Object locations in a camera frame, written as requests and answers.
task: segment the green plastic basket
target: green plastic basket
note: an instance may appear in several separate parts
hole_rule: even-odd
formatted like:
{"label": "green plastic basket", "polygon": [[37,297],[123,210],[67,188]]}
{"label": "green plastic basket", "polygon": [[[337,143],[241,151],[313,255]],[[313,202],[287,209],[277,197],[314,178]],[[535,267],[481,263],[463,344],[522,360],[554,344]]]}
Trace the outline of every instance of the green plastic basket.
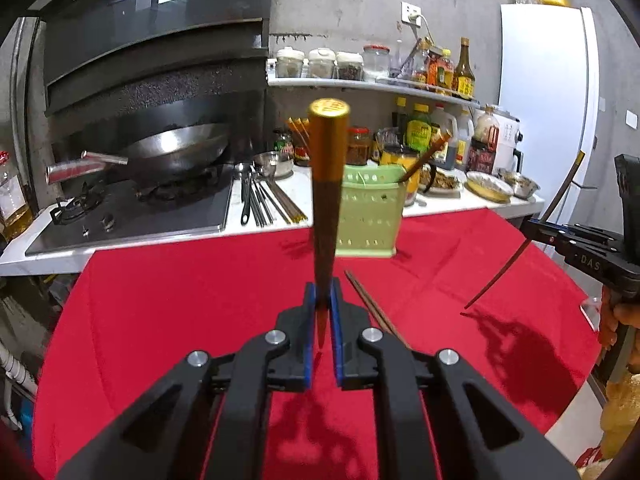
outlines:
{"label": "green plastic basket", "polygon": [[345,166],[336,256],[390,258],[402,219],[405,169],[386,166]]}

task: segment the white countertop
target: white countertop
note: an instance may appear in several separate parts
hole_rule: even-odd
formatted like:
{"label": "white countertop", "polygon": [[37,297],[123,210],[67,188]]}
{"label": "white countertop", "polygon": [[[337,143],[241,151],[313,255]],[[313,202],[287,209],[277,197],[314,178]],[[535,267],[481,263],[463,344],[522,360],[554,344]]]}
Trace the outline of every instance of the white countertop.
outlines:
{"label": "white countertop", "polygon": [[[136,241],[117,246],[110,245],[102,248],[74,249],[59,251],[56,253],[39,254],[37,256],[25,256],[24,251],[27,250],[38,234],[49,224],[49,222],[51,222],[49,211],[53,206],[50,206],[35,219],[33,224],[23,234],[13,240],[4,250],[4,253],[0,256],[0,276],[81,272],[89,261],[91,255],[96,250],[108,250],[120,247],[171,243],[184,240],[196,240],[199,238],[233,236],[260,231],[265,232],[309,227],[313,221],[311,175],[309,168],[295,167],[293,176],[279,181],[278,185],[308,216],[308,221],[297,225],[287,225],[284,220],[277,215],[273,206],[270,204],[272,214],[277,216],[273,225],[267,225],[267,227],[260,229],[256,226],[253,216],[251,216],[249,223],[242,227],[240,225],[240,216],[242,214],[240,182],[234,181],[228,216],[226,219],[226,228],[222,232],[172,235],[160,239],[155,238],[154,240]],[[414,203],[412,206],[404,208],[404,212],[402,213],[403,216],[422,216],[487,207],[489,209],[493,209],[503,218],[517,218],[539,213],[542,211],[544,206],[544,201],[538,196],[533,196],[528,201],[512,198],[511,202],[508,204],[497,204],[484,200],[467,189],[462,190],[460,198],[435,198],[431,196],[423,196],[422,200],[426,201],[426,206],[420,206],[417,203]]]}

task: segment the white refrigerator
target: white refrigerator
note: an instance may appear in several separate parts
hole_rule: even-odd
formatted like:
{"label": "white refrigerator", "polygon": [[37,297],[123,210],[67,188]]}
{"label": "white refrigerator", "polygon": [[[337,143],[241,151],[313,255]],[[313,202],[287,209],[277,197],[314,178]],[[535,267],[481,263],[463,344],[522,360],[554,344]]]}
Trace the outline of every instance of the white refrigerator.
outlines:
{"label": "white refrigerator", "polygon": [[[600,68],[591,9],[503,5],[499,106],[520,120],[522,173],[548,204],[578,150],[589,165],[598,113]],[[567,223],[581,192],[571,185],[549,221]],[[553,248],[546,248],[549,255]]]}

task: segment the silver screw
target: silver screw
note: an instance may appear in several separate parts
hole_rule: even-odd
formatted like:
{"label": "silver screw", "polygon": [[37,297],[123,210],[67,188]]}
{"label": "silver screw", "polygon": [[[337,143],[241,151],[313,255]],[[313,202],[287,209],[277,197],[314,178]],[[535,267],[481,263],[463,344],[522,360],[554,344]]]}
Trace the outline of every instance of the silver screw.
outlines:
{"label": "silver screw", "polygon": [[364,341],[376,343],[382,339],[382,330],[371,326],[362,331],[362,338]]}
{"label": "silver screw", "polygon": [[451,348],[445,348],[444,350],[440,350],[440,352],[438,352],[438,359],[440,359],[444,364],[451,366],[460,361],[460,356],[455,350],[452,350]]}
{"label": "silver screw", "polygon": [[206,352],[203,352],[202,350],[193,351],[187,357],[187,362],[191,366],[195,366],[196,368],[200,368],[208,360],[209,360],[209,356],[207,355]]}
{"label": "silver screw", "polygon": [[269,330],[265,335],[264,339],[270,345],[279,345],[287,338],[287,335],[282,330]]}

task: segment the wok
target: wok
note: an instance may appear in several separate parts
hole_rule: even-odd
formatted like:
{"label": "wok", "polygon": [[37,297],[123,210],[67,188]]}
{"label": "wok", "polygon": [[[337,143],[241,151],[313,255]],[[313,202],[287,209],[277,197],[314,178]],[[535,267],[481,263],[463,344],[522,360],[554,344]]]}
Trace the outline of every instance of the wok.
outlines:
{"label": "wok", "polygon": [[199,124],[169,130],[134,142],[123,156],[82,152],[82,158],[47,167],[47,183],[110,168],[142,186],[170,182],[197,174],[225,151],[228,124]]}

